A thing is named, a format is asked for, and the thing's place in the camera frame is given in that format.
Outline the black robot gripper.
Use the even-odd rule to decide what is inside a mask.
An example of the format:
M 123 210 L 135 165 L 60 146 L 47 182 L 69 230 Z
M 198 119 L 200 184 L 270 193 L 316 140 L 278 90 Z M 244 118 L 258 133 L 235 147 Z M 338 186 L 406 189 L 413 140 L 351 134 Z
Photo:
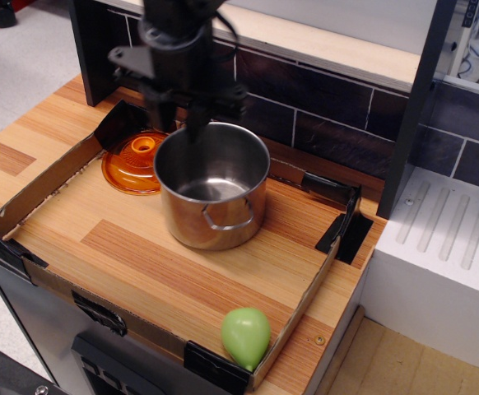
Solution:
M 213 118 L 243 116 L 247 90 L 223 66 L 237 49 L 215 52 L 211 18 L 176 35 L 143 18 L 138 32 L 141 45 L 116 47 L 108 59 L 119 79 L 138 86 L 154 129 L 170 131 L 177 108 L 184 108 L 188 141 L 195 143 Z

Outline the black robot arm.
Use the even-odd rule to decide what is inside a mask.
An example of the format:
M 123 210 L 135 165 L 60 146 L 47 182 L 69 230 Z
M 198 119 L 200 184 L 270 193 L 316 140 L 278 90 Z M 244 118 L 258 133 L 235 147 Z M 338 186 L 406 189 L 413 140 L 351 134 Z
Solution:
M 153 128 L 167 131 L 183 108 L 195 141 L 213 118 L 243 116 L 247 90 L 225 66 L 237 50 L 218 53 L 214 46 L 212 22 L 231 26 L 218 11 L 221 4 L 146 1 L 138 23 L 141 45 L 109 52 L 117 79 L 142 93 Z

